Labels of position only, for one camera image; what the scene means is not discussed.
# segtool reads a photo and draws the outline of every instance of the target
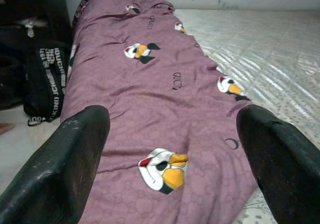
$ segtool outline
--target white bedsheet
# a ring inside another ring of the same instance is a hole
[[[320,12],[186,10],[175,14],[221,72],[318,148]],[[257,190],[233,224],[276,224]]]

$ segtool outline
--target duck print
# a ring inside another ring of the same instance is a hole
[[[235,84],[235,82],[228,76],[220,76],[218,83],[218,89],[221,93],[235,95],[236,101],[250,100],[244,96],[243,91]]]
[[[128,58],[139,59],[141,63],[146,64],[155,57],[149,56],[151,50],[159,50],[160,48],[155,43],[149,43],[147,46],[140,43],[135,43],[124,50],[124,54]]]
[[[130,9],[132,9],[136,14],[140,14],[140,9],[139,9],[138,5],[135,4],[135,3],[133,3],[133,4],[131,4],[131,5],[125,6],[125,9],[126,9],[127,11],[129,11]]]
[[[169,194],[185,182],[187,164],[187,154],[156,148],[138,162],[138,168],[149,188]]]
[[[186,33],[186,30],[185,30],[185,28],[184,28],[184,26],[183,26],[183,24],[182,24],[181,22],[175,23],[174,28],[175,28],[176,30],[181,31],[182,33]]]

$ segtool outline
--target black furniture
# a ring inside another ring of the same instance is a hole
[[[65,120],[0,196],[0,224],[76,224],[110,129],[107,109]]]
[[[237,130],[278,224],[320,223],[320,151],[295,126],[256,105],[238,113]]]
[[[34,27],[34,37],[27,28],[15,23],[29,17],[46,20],[47,27]],[[65,0],[0,0],[0,43],[27,51],[39,42],[57,40],[71,44],[71,28]]]

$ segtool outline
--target wrinkled fabric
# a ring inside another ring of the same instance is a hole
[[[219,91],[224,75],[173,11],[165,0],[82,0],[77,10],[61,121],[89,105],[111,118],[81,224],[229,224],[256,188],[236,129],[250,102]],[[135,44],[139,58],[125,54]],[[155,148],[188,155],[185,183],[168,195],[138,169]]]

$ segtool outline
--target mattress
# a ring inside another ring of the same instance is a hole
[[[320,12],[178,9],[175,15],[255,104],[320,148]],[[253,223],[276,223],[260,190],[234,221]]]

